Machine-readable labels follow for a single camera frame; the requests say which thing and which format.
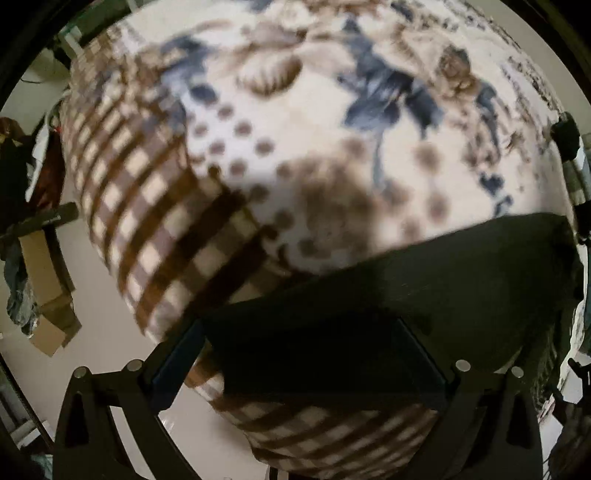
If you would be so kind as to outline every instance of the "silver bolt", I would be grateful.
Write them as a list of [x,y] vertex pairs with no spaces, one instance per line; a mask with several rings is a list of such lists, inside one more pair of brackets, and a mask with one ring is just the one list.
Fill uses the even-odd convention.
[[511,373],[515,375],[517,378],[523,378],[523,376],[525,375],[525,372],[521,367],[513,367],[511,369]]
[[88,369],[86,367],[78,367],[74,370],[74,376],[76,378],[82,378],[88,373]]
[[469,372],[472,366],[470,365],[470,362],[468,360],[458,360],[456,362],[456,368],[460,372]]
[[129,362],[125,368],[130,372],[137,372],[140,368],[142,368],[143,364],[144,363],[141,360],[135,359]]

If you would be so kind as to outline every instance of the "brown checkered pattern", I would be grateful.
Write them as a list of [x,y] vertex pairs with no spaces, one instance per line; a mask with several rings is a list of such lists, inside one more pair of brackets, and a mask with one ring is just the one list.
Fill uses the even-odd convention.
[[[291,274],[262,249],[275,232],[254,222],[246,200],[186,167],[184,132],[169,126],[163,108],[175,100],[155,94],[166,59],[154,49],[120,53],[119,39],[108,29],[73,63],[64,156],[94,246],[142,331],[159,341],[187,308],[256,298]],[[422,405],[342,413],[228,398],[209,344],[186,383],[244,432],[257,459],[315,478],[390,476],[437,419]]]

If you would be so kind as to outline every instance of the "tiled floor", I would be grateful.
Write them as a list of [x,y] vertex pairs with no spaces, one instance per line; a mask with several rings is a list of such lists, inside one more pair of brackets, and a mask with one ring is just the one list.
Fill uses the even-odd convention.
[[[473,0],[503,25],[546,71],[565,107],[575,113],[584,131],[591,131],[591,106],[580,89],[547,45],[505,7],[499,0]],[[40,60],[26,76],[48,75],[52,66]],[[20,83],[2,110],[3,115],[20,121],[31,131],[44,109],[59,95],[66,75],[59,65],[43,85]],[[153,346],[137,329],[128,309],[119,297],[115,283],[109,277],[90,245],[84,223],[61,227],[58,231],[61,248],[76,286],[74,308],[82,330],[66,349],[51,359],[29,344],[0,308],[0,351],[4,355],[22,389],[42,419],[56,426],[61,401],[73,370],[86,365],[93,372],[121,369],[132,358],[145,358]],[[8,298],[6,285],[0,282],[0,306]],[[172,408],[162,415],[165,427],[177,445],[204,480],[259,480],[265,466],[250,453],[242,434],[218,417],[197,394],[184,388]],[[122,429],[125,422],[118,416]],[[545,452],[549,451],[560,429],[554,423],[545,427]],[[134,465],[141,475],[151,478],[128,430],[122,437]]]

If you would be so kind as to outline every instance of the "patterned blanket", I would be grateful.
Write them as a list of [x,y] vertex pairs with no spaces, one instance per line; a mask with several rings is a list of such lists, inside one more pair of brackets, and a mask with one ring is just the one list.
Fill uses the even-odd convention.
[[[529,57],[457,0],[161,0],[72,66],[63,147],[99,255],[141,330],[502,215],[572,218]],[[421,404],[342,413],[187,384],[255,456],[315,478],[406,465]]]

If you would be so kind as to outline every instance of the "white floor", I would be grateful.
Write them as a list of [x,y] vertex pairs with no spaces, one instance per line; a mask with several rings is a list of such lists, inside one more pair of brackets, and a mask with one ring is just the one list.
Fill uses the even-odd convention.
[[[572,111],[583,132],[591,131],[591,106],[566,68],[541,38],[499,0],[472,0],[495,17],[546,72],[565,107]],[[41,85],[20,82],[2,109],[3,116],[18,120],[25,131],[33,130],[48,105],[67,82],[61,65],[41,56],[25,74],[27,80],[46,80]],[[66,197],[70,188],[66,187]],[[66,349],[49,359],[37,351],[10,322],[3,305],[7,287],[0,282],[0,351],[42,419],[55,427],[67,383],[73,370],[85,365],[93,372],[121,369],[132,358],[145,358],[152,350],[119,297],[78,220],[58,231],[66,264],[76,286],[74,308],[82,330]],[[571,381],[573,394],[575,382]],[[162,415],[171,436],[204,480],[262,480],[265,466],[250,453],[242,434],[218,417],[197,394],[182,389],[172,408]],[[118,423],[126,427],[122,415]],[[545,455],[556,441],[560,427],[544,425]],[[152,478],[129,431],[122,435],[138,472]]]

